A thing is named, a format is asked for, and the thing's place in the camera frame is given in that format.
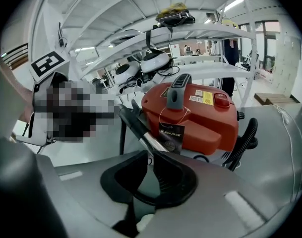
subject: black bag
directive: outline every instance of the black bag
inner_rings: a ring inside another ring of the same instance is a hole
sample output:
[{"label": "black bag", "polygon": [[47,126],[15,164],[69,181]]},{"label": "black bag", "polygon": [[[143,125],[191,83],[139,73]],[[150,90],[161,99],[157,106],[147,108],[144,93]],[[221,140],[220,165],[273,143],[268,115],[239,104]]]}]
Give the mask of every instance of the black bag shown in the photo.
[{"label": "black bag", "polygon": [[176,27],[182,24],[193,24],[195,23],[195,18],[189,14],[189,10],[185,9],[180,12],[166,14],[163,17],[156,18],[156,20],[161,24],[160,27]]}]

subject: red vacuum cleaner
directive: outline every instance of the red vacuum cleaner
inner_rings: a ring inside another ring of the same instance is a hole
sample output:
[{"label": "red vacuum cleaner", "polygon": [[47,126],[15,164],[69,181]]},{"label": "red vacuum cleaner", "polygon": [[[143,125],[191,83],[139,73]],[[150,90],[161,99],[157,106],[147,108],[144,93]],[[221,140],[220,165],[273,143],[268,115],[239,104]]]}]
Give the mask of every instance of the red vacuum cleaner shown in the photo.
[{"label": "red vacuum cleaner", "polygon": [[195,159],[214,163],[217,159],[218,164],[233,171],[244,151],[258,145],[254,137],[257,120],[250,119],[245,133],[239,136],[238,121],[244,113],[237,111],[226,92],[192,84],[189,74],[154,86],[141,104],[142,110],[132,101],[133,111],[121,105],[120,117],[149,148],[159,144],[170,152],[188,151]]}]

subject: red knob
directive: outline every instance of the red knob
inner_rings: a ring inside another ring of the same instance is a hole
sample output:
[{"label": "red knob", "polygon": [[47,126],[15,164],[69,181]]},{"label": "red knob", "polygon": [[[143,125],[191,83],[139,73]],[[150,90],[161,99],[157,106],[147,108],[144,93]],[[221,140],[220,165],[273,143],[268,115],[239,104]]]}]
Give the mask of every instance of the red knob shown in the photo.
[{"label": "red knob", "polygon": [[223,93],[215,93],[215,104],[221,108],[228,108],[230,105],[228,97]]}]

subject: product tag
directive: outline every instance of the product tag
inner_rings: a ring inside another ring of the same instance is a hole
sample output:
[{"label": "product tag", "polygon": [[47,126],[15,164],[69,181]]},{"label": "product tag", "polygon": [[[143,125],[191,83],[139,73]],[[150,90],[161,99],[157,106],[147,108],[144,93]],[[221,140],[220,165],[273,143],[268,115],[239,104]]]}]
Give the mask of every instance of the product tag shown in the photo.
[{"label": "product tag", "polygon": [[200,103],[203,103],[202,101],[203,101],[203,98],[201,98],[201,97],[197,97],[197,96],[190,96],[189,97],[189,100],[190,101],[196,101],[196,102],[200,102]]},{"label": "product tag", "polygon": [[202,96],[202,91],[201,90],[196,90],[195,95]]},{"label": "product tag", "polygon": [[176,154],[181,154],[182,140],[184,137],[184,126],[159,123],[159,139],[164,147]]}]

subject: white cable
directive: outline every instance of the white cable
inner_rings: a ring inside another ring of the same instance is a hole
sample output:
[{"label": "white cable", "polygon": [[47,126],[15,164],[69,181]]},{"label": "white cable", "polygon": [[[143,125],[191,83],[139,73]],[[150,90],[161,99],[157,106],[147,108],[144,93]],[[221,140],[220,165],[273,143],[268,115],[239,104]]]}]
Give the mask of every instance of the white cable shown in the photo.
[{"label": "white cable", "polygon": [[[292,120],[293,120],[293,122],[294,122],[296,128],[299,130],[299,133],[300,133],[300,136],[301,136],[301,139],[302,139],[302,132],[301,132],[301,129],[300,129],[300,127],[297,125],[295,119],[294,119],[294,118],[289,114],[289,112],[287,112],[284,108],[279,107],[278,105],[274,105],[274,106],[277,108],[278,112],[282,114],[282,117],[285,115],[286,119],[288,119],[288,118],[287,118],[287,115],[288,115],[288,116],[290,116],[290,117],[292,118]],[[299,192],[300,192],[300,190],[301,190],[301,186],[302,186],[302,172],[301,172],[300,185],[299,185],[298,191],[297,191],[297,193],[296,193],[296,199],[297,199],[298,194],[299,194]]]},{"label": "white cable", "polygon": [[[162,109],[162,111],[160,112],[159,123],[160,123],[161,126],[163,126],[163,127],[166,127],[166,128],[173,128],[172,126],[164,126],[164,125],[161,123],[161,114],[162,114],[162,112],[164,111],[165,108],[166,108],[166,107],[164,107],[164,108]],[[186,112],[185,112],[184,116],[182,117],[182,119],[181,119],[178,123],[176,123],[176,125],[178,125],[178,124],[184,119],[184,117],[186,116],[186,114],[187,114],[188,111],[190,112],[190,109],[189,109],[189,108],[183,106],[183,110],[184,110],[184,108],[186,108]]]},{"label": "white cable", "polygon": [[293,172],[293,189],[292,189],[292,195],[291,195],[291,199],[290,199],[290,202],[292,203],[293,202],[293,199],[294,199],[294,187],[295,187],[295,166],[294,166],[294,161],[293,161],[293,145],[292,145],[292,138],[291,138],[291,135],[286,127],[286,115],[285,113],[280,109],[280,107],[278,105],[275,105],[274,104],[274,107],[277,109],[277,111],[282,115],[282,121],[283,121],[283,126],[289,136],[289,139],[290,139],[290,145],[291,145],[291,162],[292,162],[292,172]]}]

